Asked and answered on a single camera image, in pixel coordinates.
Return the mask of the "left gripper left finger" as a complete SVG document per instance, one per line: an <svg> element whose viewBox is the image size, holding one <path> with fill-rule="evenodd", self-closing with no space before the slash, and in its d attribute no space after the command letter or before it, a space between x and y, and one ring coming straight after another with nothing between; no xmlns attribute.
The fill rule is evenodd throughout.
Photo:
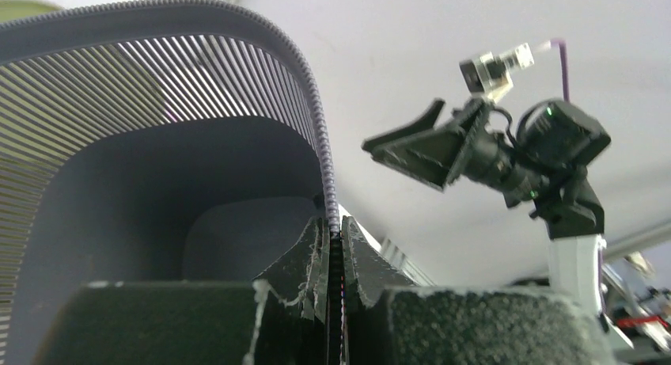
<svg viewBox="0 0 671 365"><path fill-rule="evenodd" d="M59 311L35 364L321 364L328 223L250 282L100 283Z"/></svg>

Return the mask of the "green slatted waste bin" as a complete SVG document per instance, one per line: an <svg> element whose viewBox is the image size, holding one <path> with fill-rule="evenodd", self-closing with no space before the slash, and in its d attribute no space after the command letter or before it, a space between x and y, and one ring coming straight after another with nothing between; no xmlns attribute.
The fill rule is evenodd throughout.
<svg viewBox="0 0 671 365"><path fill-rule="evenodd" d="M1 0L1 22L35 17L62 9L61 6L43 0Z"/></svg>

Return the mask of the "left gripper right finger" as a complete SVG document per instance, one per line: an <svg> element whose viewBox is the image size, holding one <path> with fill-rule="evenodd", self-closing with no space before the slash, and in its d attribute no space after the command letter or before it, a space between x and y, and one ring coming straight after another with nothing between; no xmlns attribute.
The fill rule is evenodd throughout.
<svg viewBox="0 0 671 365"><path fill-rule="evenodd" d="M352 364L614 364L601 327L546 287L419 287L344 217Z"/></svg>

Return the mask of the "grey slatted waste bin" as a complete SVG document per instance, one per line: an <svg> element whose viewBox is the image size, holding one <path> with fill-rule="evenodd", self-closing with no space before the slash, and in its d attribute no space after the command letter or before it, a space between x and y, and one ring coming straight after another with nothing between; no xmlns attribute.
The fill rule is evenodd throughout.
<svg viewBox="0 0 671 365"><path fill-rule="evenodd" d="M220 0L144 0L1 22L1 361L35 364L100 283L250 282L328 223L324 361L340 311L328 133L305 58Z"/></svg>

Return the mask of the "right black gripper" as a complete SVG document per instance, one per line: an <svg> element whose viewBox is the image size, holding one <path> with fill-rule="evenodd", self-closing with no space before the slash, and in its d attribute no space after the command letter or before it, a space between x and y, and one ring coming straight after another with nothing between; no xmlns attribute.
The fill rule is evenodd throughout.
<svg viewBox="0 0 671 365"><path fill-rule="evenodd" d="M435 98L409 124L365 139L362 149L390 169L437 190L461 176L500 192L508 208L533 201L538 208L576 200L587 166L611 143L602 124L569 101L550 99L528 109L517 130L489 132L490 101L471 99L453 111L456 134L434 129L446 101Z"/></svg>

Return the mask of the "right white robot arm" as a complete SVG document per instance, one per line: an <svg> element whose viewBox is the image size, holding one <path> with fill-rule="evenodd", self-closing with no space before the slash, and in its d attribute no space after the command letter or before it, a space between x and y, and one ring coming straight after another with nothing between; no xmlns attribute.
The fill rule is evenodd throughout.
<svg viewBox="0 0 671 365"><path fill-rule="evenodd" d="M531 107L516 131L488 131L498 107L470 99L438 125L437 99L412 123L366 139L371 158L423 184L444 189L461 177L500 192L508 208L531 202L550 240L550 287L596 317L615 351L632 341L606 316L601 293L605 212L588 182L588 165L611 142L593 117L568 101Z"/></svg>

